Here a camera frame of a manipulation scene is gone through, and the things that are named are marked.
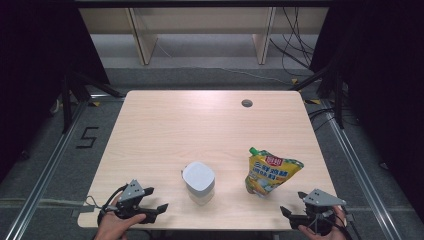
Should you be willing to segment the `black metal stand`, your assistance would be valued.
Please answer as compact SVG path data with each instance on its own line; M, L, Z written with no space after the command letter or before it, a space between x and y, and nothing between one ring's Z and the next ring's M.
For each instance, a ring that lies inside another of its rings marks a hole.
M100 83L85 74L78 73L76 71L69 71L61 81L64 133L70 129L73 122L70 94L73 94L79 102L88 102L91 99L91 95L86 88L87 85L91 85L115 98L124 97L123 93L120 93L110 86Z
M341 70L339 69L339 62L331 60L325 67L314 73L312 76L306 78L299 84L291 87L292 91L298 91L306 86L320 80L321 83L317 89L317 94L320 98L327 98L331 94L334 95L334 114L338 126L343 129L342 121L342 98L343 98L343 80Z

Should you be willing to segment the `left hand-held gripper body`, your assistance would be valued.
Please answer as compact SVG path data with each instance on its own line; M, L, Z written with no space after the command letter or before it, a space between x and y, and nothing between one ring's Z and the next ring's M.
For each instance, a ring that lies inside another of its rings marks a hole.
M138 214L145 214L146 218L141 224L154 223L157 211L155 209L143 209L139 206L141 200L145 197L144 189L136 179L133 179L119 197L115 215L121 219L128 219Z

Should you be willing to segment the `person's left hand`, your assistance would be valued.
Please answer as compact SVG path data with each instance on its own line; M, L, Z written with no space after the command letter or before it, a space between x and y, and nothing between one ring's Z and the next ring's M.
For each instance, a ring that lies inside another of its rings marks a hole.
M127 240L126 231L145 218L145 214L138 214L128 219L121 219L114 212L107 212L103 216L93 240Z

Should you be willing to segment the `person's right hand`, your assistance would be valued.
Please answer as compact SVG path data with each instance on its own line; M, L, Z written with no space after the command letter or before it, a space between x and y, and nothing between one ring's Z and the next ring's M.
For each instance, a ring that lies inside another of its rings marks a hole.
M336 216L335 225L327 235L319 235L307 226L299 225L298 230L302 232L309 240L349 240L345 235L345 213L340 206L334 206L333 211Z

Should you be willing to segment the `clear jar with white lid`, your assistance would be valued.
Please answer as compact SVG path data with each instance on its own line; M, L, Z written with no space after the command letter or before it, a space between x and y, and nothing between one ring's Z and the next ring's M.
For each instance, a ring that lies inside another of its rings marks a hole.
M192 201L202 206L214 196L215 173L206 164L195 161L188 164L181 172L187 193Z

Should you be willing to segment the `yellow seasoning pouch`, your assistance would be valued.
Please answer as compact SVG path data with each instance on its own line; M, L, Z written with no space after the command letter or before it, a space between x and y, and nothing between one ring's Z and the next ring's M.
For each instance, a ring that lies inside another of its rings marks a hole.
M304 168L304 164L296 159L281 158L266 150L251 147L249 152L251 156L245 186L250 194L259 197L266 197Z

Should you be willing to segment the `metal floor rail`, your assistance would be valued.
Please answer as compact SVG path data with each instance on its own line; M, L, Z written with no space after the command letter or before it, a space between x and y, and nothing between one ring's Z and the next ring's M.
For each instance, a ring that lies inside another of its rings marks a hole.
M4 240L21 240L24 235L29 222L31 221L39 201L44 194L47 186L49 185L51 178L56 171L64 151L66 150L74 129L81 117L81 114L86 109L87 103L80 102L74 109L74 112L71 115L71 123L66 128L66 130L60 135L60 138L55 145L55 148L50 155L46 165L43 168L40 176L38 177L31 193L24 201L19 214L11 224L10 229L7 232Z
M351 141L345 133L342 125L342 110L337 104L331 104L329 100L321 101L323 107L333 107L332 113L328 113L328 119L333 133L343 150L347 161L356 177L356 180L387 240L402 240L402 237L393 221L391 214L386 208L383 200L378 194L375 186L371 182L365 167L360 162Z

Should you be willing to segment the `light wooden shelf unit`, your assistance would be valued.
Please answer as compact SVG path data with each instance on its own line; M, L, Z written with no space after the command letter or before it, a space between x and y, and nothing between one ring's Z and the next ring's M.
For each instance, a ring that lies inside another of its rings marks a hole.
M160 34L250 34L260 65L273 34L296 27L321 32L328 9L318 7L82 8L91 34L130 34L140 62L150 63Z

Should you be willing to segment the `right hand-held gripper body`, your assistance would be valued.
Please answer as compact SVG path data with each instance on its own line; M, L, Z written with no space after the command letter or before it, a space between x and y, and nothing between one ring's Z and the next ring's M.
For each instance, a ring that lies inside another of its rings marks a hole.
M299 225L304 225L319 235L327 235L335 225L333 207L346 204L345 200L320 189L314 189L302 201L305 204L305 214L292 214L289 218L290 226L297 229Z

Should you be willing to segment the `black curtain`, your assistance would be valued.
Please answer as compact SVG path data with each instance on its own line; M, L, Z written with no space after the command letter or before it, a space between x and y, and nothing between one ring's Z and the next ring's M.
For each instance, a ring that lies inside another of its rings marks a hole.
M331 0L311 69L336 49L364 131L424 222L424 0Z
M72 71L109 82L75 0L0 0L0 182Z

